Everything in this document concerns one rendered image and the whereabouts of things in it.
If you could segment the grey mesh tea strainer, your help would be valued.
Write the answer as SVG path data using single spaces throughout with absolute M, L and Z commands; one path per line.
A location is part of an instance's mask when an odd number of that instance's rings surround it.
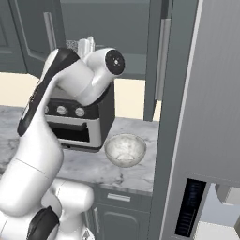
M 66 46 L 68 49 L 72 49 L 75 53 L 78 51 L 78 41 L 77 40 L 67 40 Z

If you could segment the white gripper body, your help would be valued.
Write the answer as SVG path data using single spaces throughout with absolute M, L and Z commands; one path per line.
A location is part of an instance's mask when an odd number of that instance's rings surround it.
M 84 58 L 87 54 L 95 50 L 95 41 L 93 37 L 81 38 L 78 41 L 78 55 Z

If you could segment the grey base cabinet door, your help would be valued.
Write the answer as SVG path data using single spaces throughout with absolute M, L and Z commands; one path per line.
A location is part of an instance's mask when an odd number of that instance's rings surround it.
M 94 208 L 98 209 L 100 233 L 96 231 Z M 91 208 L 96 240 L 147 240 L 149 214 L 142 211 L 94 203 Z

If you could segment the grey wall cabinet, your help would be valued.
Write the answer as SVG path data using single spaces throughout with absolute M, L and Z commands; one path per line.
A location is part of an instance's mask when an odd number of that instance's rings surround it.
M 144 79 L 149 0 L 60 0 L 66 40 L 93 37 L 123 54 L 125 79 Z

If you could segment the black and silver toaster oven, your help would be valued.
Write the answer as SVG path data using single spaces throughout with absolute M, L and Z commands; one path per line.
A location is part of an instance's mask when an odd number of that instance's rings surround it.
M 55 88 L 45 115 L 52 132 L 64 148 L 98 152 L 115 118 L 114 83 L 95 103 L 86 107 L 63 90 Z

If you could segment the marbled white bowl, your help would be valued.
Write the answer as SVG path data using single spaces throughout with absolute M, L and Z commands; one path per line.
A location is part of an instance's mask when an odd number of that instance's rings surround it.
M 108 160 L 121 168 L 139 164 L 146 153 L 145 141 L 137 135 L 122 133 L 112 136 L 104 144 Z

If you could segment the grey wall cabinet door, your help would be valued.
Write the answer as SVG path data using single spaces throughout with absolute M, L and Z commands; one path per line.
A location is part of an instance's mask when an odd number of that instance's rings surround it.
M 50 46 L 43 13 L 51 12 L 57 47 L 66 46 L 60 0 L 9 0 L 16 23 L 23 59 L 29 74 L 40 77 Z
M 162 21 L 172 15 L 173 0 L 150 0 L 143 120 L 152 121 L 157 101 L 158 53 Z
M 0 0 L 0 72 L 26 73 L 22 48 L 8 0 Z

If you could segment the grey fridge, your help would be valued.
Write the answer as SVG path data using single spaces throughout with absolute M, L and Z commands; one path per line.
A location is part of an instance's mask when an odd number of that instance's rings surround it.
M 173 0 L 147 240 L 193 240 L 210 188 L 240 203 L 240 0 Z

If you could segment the grey drawer front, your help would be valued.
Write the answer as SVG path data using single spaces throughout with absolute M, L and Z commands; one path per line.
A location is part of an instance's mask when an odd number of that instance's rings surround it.
M 152 195 L 150 192 L 108 185 L 94 185 L 93 189 L 95 192 L 96 203 L 108 204 L 111 206 L 143 212 L 149 212 L 151 209 Z M 108 199 L 108 193 L 129 196 L 131 197 L 131 201 L 121 202 Z

